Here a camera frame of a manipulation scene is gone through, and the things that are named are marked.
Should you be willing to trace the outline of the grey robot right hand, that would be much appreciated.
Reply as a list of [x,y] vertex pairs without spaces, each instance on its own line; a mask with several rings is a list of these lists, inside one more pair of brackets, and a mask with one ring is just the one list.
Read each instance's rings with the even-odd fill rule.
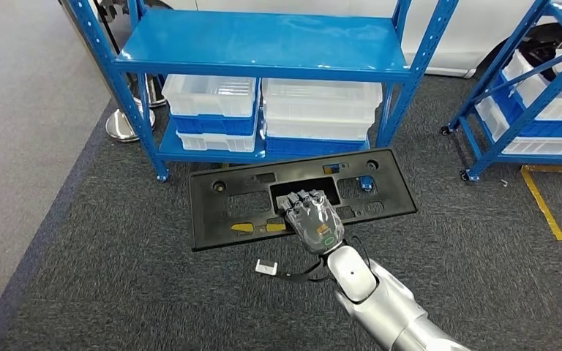
[[342,220],[323,191],[290,192],[278,197],[277,206],[309,253],[323,255],[343,242]]

